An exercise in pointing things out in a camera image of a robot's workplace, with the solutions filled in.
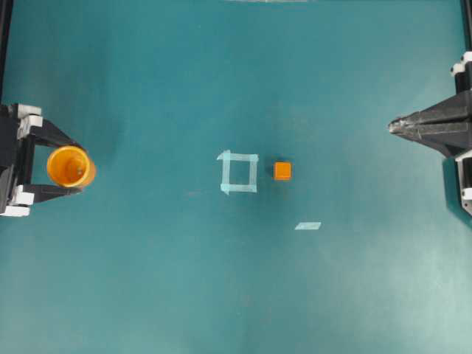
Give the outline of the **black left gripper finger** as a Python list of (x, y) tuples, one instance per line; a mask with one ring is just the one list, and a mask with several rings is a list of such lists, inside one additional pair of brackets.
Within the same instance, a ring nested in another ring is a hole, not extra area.
[(83, 147), (67, 136), (52, 122), (42, 115), (42, 108), (25, 105), (13, 104), (10, 106), (11, 143), (10, 150), (16, 151), (22, 140), (26, 138), (35, 138), (39, 145), (61, 148), (65, 146), (75, 146), (83, 150)]
[(59, 187), (48, 184), (22, 184), (13, 188), (11, 196), (1, 206), (1, 216), (28, 216), (33, 204), (82, 192), (79, 187)]

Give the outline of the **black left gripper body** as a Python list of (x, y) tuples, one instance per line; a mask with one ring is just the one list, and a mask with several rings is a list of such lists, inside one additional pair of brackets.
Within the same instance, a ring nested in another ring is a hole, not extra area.
[(32, 137), (20, 137), (18, 130), (29, 112), (19, 104), (1, 105), (1, 212), (29, 212), (28, 204), (17, 202), (30, 184), (34, 144)]

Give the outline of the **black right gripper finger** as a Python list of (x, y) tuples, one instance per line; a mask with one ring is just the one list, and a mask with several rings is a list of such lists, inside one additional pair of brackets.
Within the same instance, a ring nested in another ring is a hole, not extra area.
[(470, 116), (471, 90), (466, 90), (422, 111), (398, 117), (388, 124), (388, 129), (404, 130), (419, 125), (464, 122)]
[(389, 124), (389, 132), (400, 138), (437, 150), (446, 158), (471, 149), (470, 123), (443, 123), (433, 125)]

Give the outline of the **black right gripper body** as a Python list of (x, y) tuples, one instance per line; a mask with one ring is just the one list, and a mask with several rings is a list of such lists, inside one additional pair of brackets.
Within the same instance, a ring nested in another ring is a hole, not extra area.
[(471, 150), (455, 158), (461, 207), (471, 215)]

